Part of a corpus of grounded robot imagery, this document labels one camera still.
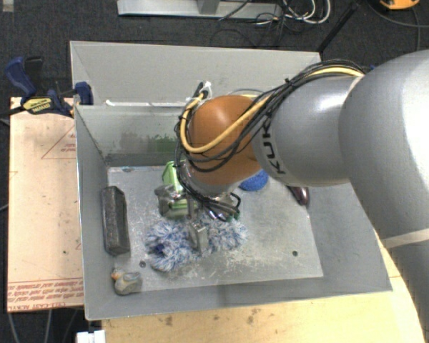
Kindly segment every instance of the gray carpet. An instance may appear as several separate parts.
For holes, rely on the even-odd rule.
[[[3,12],[0,0],[0,111],[10,96],[20,96],[4,76],[4,67],[15,56],[44,58],[43,84],[63,90],[70,87],[69,41],[125,41],[153,44],[253,47],[315,51],[353,0],[331,0],[327,22],[309,27],[291,22],[281,39],[277,31],[257,28],[245,21],[164,17],[118,17],[117,0],[14,0],[14,13]],[[429,0],[415,8],[421,24],[429,24]],[[389,13],[391,19],[415,24],[411,11]],[[377,66],[417,49],[418,30],[392,24],[364,3],[324,51],[324,59],[350,59],[362,66]],[[419,49],[429,48],[429,29],[421,29]],[[9,129],[0,124],[0,206],[8,202]],[[5,310],[7,214],[0,213],[0,342],[12,342]],[[61,342],[73,310],[54,310],[49,342]],[[43,342],[47,312],[14,317],[21,342]],[[79,312],[70,331],[87,330]]]

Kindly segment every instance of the black cable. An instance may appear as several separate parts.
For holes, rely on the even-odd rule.
[[[207,173],[207,172],[213,172],[215,170],[220,169],[234,155],[241,152],[249,144],[251,139],[249,139],[247,145],[243,146],[239,150],[242,140],[246,136],[250,136],[251,131],[253,129],[255,130],[255,133],[253,134],[252,137],[254,137],[258,133],[259,129],[261,128],[259,126],[260,123],[265,119],[266,116],[271,117],[280,107],[281,103],[284,100],[286,100],[286,98],[289,96],[290,93],[300,88],[301,86],[313,80],[319,79],[321,77],[340,75],[337,73],[330,73],[330,72],[315,74],[315,72],[317,71],[330,68],[330,67],[349,68],[349,69],[358,71],[360,73],[364,72],[358,65],[355,65],[352,62],[346,61],[346,60],[329,60],[329,61],[319,62],[307,67],[306,69],[302,70],[298,75],[296,75],[294,78],[287,80],[283,85],[280,85],[256,97],[255,100],[253,100],[252,103],[248,106],[248,109],[262,99],[266,100],[266,102],[251,116],[251,119],[244,126],[243,130],[240,132],[240,135],[229,146],[227,146],[222,151],[219,151],[218,153],[211,156],[206,156],[206,154],[204,154],[202,158],[200,157],[200,154],[196,156],[192,156],[186,149],[182,148],[181,138],[179,136],[180,129],[181,129],[180,128],[181,118],[182,118],[181,116],[180,121],[175,125],[175,128],[174,128],[177,135],[177,145],[175,147],[175,152],[174,152],[174,166],[176,169],[178,181],[182,185],[186,194],[192,197],[194,200],[196,200],[196,202],[198,202],[202,208],[211,212],[213,217],[216,217],[221,221],[227,221],[227,220],[224,217],[220,216],[217,212],[227,212],[227,214],[238,214],[240,212],[238,209],[238,206],[241,203],[241,199],[236,194],[235,195],[231,194],[232,197],[237,199],[237,205],[232,206],[231,204],[228,204],[226,202],[220,202],[220,201],[217,201],[216,199],[206,197],[203,194],[200,194],[196,189],[193,189],[189,184],[186,183],[186,181],[183,179],[181,175],[181,170],[183,166],[182,160],[181,160],[182,155],[184,154],[186,157],[186,161],[190,164],[190,166],[199,172]],[[188,119],[187,127],[189,126],[188,123],[191,117],[192,117],[192,110],[189,111],[189,113],[187,114],[187,119]],[[196,163],[207,162],[207,161],[218,161],[218,163],[209,168],[201,168],[196,164]]]
[[[238,34],[239,36],[241,36],[245,41],[247,41],[249,44],[250,44],[250,46],[251,46],[251,48],[256,48],[257,46],[256,46],[256,44],[246,35],[246,34],[243,34],[241,31],[239,31],[238,29],[233,29],[233,28],[226,28],[226,29],[220,29],[220,30],[218,30],[218,31],[216,31],[215,33],[213,33],[213,35],[209,38],[209,42],[208,42],[208,45],[210,46],[210,47],[213,47],[213,39],[219,34],[219,33],[221,33],[221,32],[223,32],[223,31],[230,31],[230,32],[233,32],[233,33],[236,33],[236,34]]]
[[[268,91],[261,96],[258,96],[255,100],[257,102],[259,99],[265,97],[268,95],[268,93],[272,92],[269,96],[269,99],[267,100],[267,103],[262,106],[248,121],[247,125],[244,127],[244,129],[240,132],[240,135],[236,138],[235,141],[233,141],[229,146],[227,146],[224,150],[218,152],[215,155],[212,156],[206,156],[203,159],[200,159],[199,157],[191,156],[190,154],[187,154],[187,158],[191,162],[191,165],[194,165],[197,170],[201,172],[213,172],[214,170],[219,169],[222,165],[226,164],[228,160],[230,160],[235,155],[235,150],[238,149],[240,142],[255,128],[259,122],[261,122],[265,115],[271,115],[274,111],[277,110],[278,106],[281,104],[281,102],[296,88],[302,86],[303,84],[306,84],[307,82],[310,82],[312,80],[315,80],[317,78],[320,78],[322,76],[334,76],[334,74],[319,74],[315,76],[309,76],[312,72],[320,70],[323,67],[345,67],[354,69],[360,73],[364,73],[364,71],[358,66],[353,65],[350,61],[346,60],[330,60],[325,61],[323,63],[316,63],[312,66],[309,66],[306,70],[302,71],[300,74],[298,74],[295,78],[292,80],[289,80],[286,84],[279,86],[271,91]],[[201,169],[197,165],[195,165],[195,162],[207,162],[207,161],[213,161],[213,160],[220,160],[220,157],[224,154],[229,153],[225,158],[222,158],[222,161],[218,163],[217,165],[211,167],[211,168],[203,168]]]
[[[418,15],[416,14],[416,10],[415,8],[412,8],[412,12],[413,12],[413,16],[415,17],[415,21],[416,21],[416,51],[420,50],[420,45],[421,45],[421,27],[420,27],[420,20],[418,18]]]
[[[402,21],[397,21],[391,18],[388,18],[387,16],[381,14],[377,9],[375,9],[371,4],[368,3],[369,8],[373,10],[375,14],[377,14],[379,17],[389,21],[390,23],[394,23],[400,26],[407,26],[409,28],[429,28],[429,24],[409,24],[409,23],[403,23]]]
[[[230,18],[231,16],[235,15],[236,13],[238,13],[240,10],[242,10],[246,4],[250,3],[252,0],[246,0],[243,4],[241,4],[240,6],[238,6],[236,9],[232,10],[230,13],[228,13],[227,15],[224,15],[222,18],[219,19],[219,21],[225,20]]]

